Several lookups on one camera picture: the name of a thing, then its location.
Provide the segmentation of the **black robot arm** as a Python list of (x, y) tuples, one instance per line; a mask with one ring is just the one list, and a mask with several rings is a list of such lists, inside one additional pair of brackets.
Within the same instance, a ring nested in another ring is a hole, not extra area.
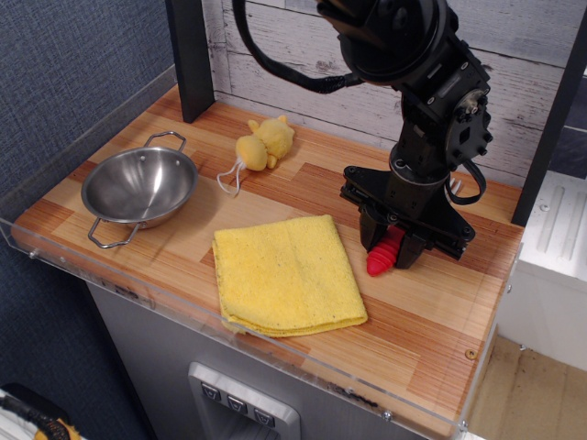
[(444, 1), (321, 1), (317, 10), (338, 32), (351, 72), (402, 98), (388, 169), (344, 171), (341, 194), (359, 208), (361, 244), (373, 251), (396, 237), (399, 269), (433, 248), (459, 259), (475, 232), (458, 207), (478, 196), (455, 194), (451, 175), (463, 168), (484, 190), (474, 159), (493, 137), (489, 77), (457, 37), (456, 14)]

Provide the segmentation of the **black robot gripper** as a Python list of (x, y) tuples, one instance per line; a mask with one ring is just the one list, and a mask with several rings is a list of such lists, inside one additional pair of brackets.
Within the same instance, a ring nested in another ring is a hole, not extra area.
[[(393, 223), (394, 211), (410, 219), (418, 219), (435, 195), (439, 195), (451, 178), (448, 171), (425, 178), (417, 176), (406, 162), (390, 158), (389, 170), (372, 170), (348, 166), (340, 195), (356, 204), (360, 212), (360, 242), (371, 251)], [(472, 196), (454, 198), (452, 206), (473, 204)], [(408, 231), (401, 242), (395, 267), (409, 269), (430, 248), (427, 231)]]

